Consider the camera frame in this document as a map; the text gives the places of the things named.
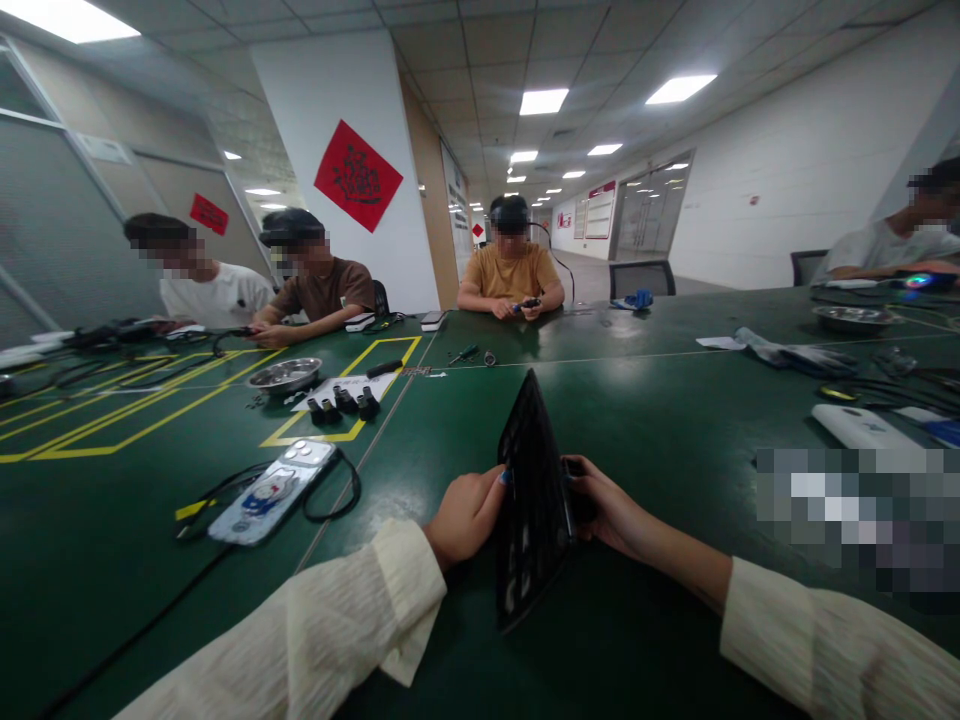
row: mustard t-shirt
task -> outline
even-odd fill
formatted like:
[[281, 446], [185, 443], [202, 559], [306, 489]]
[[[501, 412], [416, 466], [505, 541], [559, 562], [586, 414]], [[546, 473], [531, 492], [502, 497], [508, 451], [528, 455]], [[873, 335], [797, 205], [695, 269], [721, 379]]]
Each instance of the mustard t-shirt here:
[[479, 287], [483, 297], [507, 298], [513, 302], [540, 297], [544, 288], [560, 278], [546, 248], [527, 243], [526, 249], [527, 254], [522, 258], [505, 260], [496, 245], [487, 245], [470, 258], [463, 282]]

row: chair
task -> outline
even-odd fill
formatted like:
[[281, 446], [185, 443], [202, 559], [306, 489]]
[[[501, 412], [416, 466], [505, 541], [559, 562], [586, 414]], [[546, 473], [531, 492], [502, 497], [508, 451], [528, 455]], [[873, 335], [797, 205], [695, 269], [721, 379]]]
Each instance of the chair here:
[[809, 285], [817, 268], [829, 250], [806, 250], [790, 253], [790, 262], [793, 263], [793, 286]]
[[676, 295], [677, 284], [668, 260], [644, 260], [610, 265], [610, 299], [632, 295], [639, 289], [656, 295]]
[[387, 289], [379, 280], [373, 281], [373, 312], [377, 317], [386, 317], [390, 314]]

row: red diamond sign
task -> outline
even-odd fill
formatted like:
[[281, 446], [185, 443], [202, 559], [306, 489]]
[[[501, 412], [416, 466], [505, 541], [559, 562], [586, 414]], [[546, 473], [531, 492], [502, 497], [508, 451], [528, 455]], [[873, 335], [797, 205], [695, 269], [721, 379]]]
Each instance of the red diamond sign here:
[[373, 232], [402, 181], [403, 175], [341, 120], [323, 154], [313, 184], [347, 215]]

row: stainless steel bowl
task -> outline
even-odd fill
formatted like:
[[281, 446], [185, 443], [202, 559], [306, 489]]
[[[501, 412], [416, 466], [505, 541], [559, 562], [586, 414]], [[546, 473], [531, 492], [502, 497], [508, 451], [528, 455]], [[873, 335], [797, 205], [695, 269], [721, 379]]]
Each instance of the stainless steel bowl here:
[[288, 395], [310, 385], [317, 379], [323, 360], [297, 358], [258, 370], [247, 378], [247, 387], [268, 395]]
[[891, 325], [904, 322], [899, 315], [876, 308], [821, 306], [815, 307], [813, 312], [820, 318], [820, 325], [826, 329], [854, 335], [879, 335]]

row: white wall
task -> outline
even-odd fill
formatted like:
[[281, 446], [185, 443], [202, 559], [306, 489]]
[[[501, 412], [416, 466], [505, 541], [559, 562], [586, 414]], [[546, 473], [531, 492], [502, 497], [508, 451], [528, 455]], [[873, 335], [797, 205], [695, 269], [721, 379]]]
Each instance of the white wall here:
[[942, 152], [918, 148], [918, 138], [942, 125], [936, 113], [956, 126], [957, 107], [941, 100], [956, 96], [958, 68], [958, 9], [943, 3], [658, 153], [655, 163], [696, 149], [674, 274], [742, 289], [790, 285], [790, 252], [829, 248], [863, 226], [893, 184]]
[[[357, 260], [387, 288], [390, 307], [440, 307], [393, 42], [386, 30], [250, 48], [304, 201], [330, 231], [335, 255]], [[373, 233], [313, 186], [340, 120], [403, 176]]]

